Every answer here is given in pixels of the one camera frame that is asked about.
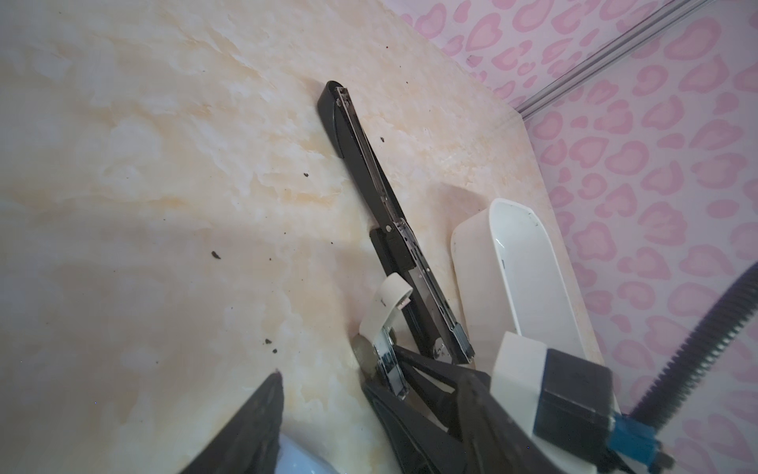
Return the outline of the blue mini stapler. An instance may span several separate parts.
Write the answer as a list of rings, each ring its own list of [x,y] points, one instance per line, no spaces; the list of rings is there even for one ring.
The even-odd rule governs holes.
[[[280,448],[275,474],[338,474],[329,462],[306,450],[285,434],[280,434],[278,441]]]

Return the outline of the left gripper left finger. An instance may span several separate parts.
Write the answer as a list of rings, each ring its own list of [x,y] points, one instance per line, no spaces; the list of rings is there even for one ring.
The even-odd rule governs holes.
[[[182,473],[274,473],[283,405],[282,375],[275,371]]]

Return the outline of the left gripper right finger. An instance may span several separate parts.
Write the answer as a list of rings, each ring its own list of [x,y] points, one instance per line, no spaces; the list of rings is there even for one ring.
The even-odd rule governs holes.
[[[457,408],[468,473],[559,473],[474,375],[457,386]]]

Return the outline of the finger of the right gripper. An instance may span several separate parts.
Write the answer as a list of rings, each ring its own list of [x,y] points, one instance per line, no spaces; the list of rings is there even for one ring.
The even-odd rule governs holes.
[[[395,346],[394,350],[404,377],[426,407],[452,438],[462,438],[457,406],[458,383],[464,375],[472,375],[490,388],[492,378],[483,371],[442,363],[400,346]]]
[[[361,385],[403,473],[464,473],[462,442],[374,381]]]

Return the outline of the beige mini stapler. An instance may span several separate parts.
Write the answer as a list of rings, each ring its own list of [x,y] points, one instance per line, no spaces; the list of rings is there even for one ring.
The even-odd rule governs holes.
[[[394,320],[403,314],[412,293],[412,287],[400,275],[387,276],[351,339],[363,378],[379,382],[401,400],[407,396],[409,387],[394,351],[391,332]]]

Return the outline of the white plastic tray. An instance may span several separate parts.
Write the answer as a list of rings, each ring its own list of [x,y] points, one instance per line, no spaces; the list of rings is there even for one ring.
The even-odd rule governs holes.
[[[453,231],[450,252],[475,366],[491,372],[505,333],[600,363],[553,242],[526,205],[495,199]]]

